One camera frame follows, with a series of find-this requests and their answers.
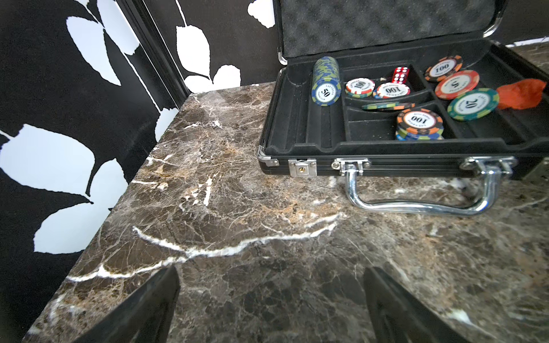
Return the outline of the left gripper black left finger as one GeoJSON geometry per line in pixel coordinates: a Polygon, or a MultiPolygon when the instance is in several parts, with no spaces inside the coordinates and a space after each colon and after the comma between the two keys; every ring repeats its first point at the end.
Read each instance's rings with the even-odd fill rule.
{"type": "Polygon", "coordinates": [[[176,268],[163,268],[74,341],[166,342],[179,294],[176,268]]]}

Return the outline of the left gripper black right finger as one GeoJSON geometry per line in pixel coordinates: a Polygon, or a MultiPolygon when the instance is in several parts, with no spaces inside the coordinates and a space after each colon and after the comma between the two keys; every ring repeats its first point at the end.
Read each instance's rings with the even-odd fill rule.
{"type": "Polygon", "coordinates": [[[468,343],[379,267],[368,267],[363,283],[378,342],[468,343]]]}

